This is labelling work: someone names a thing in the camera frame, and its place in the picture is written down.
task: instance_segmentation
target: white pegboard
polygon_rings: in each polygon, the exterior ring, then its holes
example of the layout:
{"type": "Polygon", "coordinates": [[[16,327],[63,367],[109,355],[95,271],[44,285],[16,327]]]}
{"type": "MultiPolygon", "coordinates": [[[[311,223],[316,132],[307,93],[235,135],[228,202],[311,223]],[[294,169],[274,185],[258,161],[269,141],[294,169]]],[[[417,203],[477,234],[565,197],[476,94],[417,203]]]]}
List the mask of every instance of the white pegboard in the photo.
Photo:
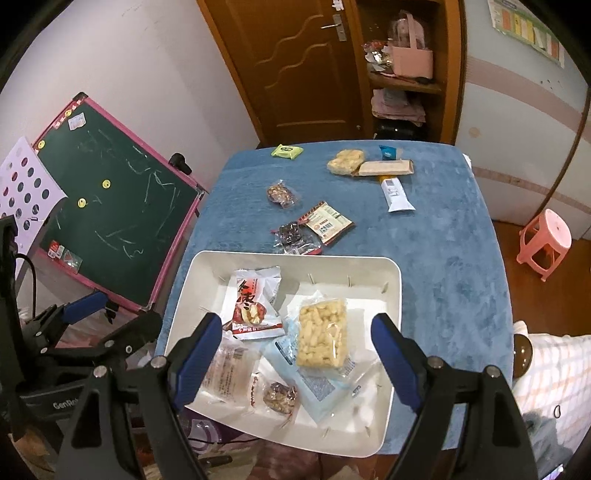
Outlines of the white pegboard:
{"type": "MultiPolygon", "coordinates": [[[[19,138],[0,166],[0,216],[14,215],[19,253],[30,254],[43,223],[65,198],[27,139],[19,138]]],[[[21,266],[18,260],[17,277],[21,266]]]]}

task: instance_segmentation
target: folded cloth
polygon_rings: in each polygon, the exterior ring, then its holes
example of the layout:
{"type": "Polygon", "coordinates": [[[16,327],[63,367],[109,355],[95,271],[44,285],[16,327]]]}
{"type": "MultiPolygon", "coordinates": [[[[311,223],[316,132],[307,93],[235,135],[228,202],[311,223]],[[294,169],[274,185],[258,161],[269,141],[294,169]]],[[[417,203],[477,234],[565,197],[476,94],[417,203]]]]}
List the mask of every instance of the folded cloth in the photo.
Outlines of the folded cloth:
{"type": "Polygon", "coordinates": [[[386,91],[387,89],[374,90],[374,96],[371,99],[373,116],[425,123],[425,110],[418,97],[414,97],[410,101],[407,100],[405,105],[406,94],[402,98],[400,95],[393,95],[391,92],[386,93],[386,91]]]}

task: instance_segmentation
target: blue snack packet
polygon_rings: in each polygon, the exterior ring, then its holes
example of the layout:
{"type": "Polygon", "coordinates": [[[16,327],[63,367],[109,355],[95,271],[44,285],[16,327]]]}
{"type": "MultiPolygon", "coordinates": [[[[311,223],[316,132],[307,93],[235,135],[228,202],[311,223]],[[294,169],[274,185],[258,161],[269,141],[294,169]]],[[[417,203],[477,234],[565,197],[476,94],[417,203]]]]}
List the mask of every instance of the blue snack packet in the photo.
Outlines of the blue snack packet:
{"type": "Polygon", "coordinates": [[[382,151],[382,160],[400,160],[402,158],[402,148],[380,145],[382,151]]]}

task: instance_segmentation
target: door handle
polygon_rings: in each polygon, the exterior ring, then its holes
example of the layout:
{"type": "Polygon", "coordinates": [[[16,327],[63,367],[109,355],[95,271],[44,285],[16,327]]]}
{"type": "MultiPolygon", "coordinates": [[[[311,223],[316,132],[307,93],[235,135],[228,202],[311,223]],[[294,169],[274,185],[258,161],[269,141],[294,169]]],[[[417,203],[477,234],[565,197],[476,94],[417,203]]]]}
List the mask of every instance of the door handle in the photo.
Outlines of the door handle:
{"type": "Polygon", "coordinates": [[[347,41],[347,34],[345,33],[345,28],[343,26],[343,19],[339,14],[333,15],[333,24],[332,25],[324,25],[320,27],[321,30],[325,30],[327,28],[336,28],[336,34],[339,37],[339,41],[347,41]]]}

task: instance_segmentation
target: table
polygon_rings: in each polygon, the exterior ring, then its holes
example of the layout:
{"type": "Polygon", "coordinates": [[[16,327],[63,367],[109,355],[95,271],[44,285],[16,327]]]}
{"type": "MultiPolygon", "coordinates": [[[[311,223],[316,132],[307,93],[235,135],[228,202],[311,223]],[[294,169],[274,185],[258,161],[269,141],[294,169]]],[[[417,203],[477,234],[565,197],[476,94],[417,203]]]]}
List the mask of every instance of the table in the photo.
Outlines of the table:
{"type": "MultiPolygon", "coordinates": [[[[388,257],[402,272],[402,334],[426,355],[456,368],[500,367],[511,382],[513,330],[509,290],[495,231],[478,185],[462,153],[443,144],[412,141],[335,141],[302,144],[296,160],[275,158],[272,149],[240,152],[224,167],[191,235],[164,315],[156,348],[163,354],[189,264],[201,250],[273,252],[270,230],[325,200],[354,221],[324,255],[388,257]],[[388,213],[372,177],[332,175],[326,163],[344,148],[380,160],[379,145],[403,149],[415,173],[400,177],[415,212],[388,213]],[[302,197],[283,210],[266,188],[284,179],[302,197]]],[[[445,448],[457,446],[463,406],[456,406],[445,448]]],[[[380,453],[398,453],[414,421],[394,395],[380,453]]]]}

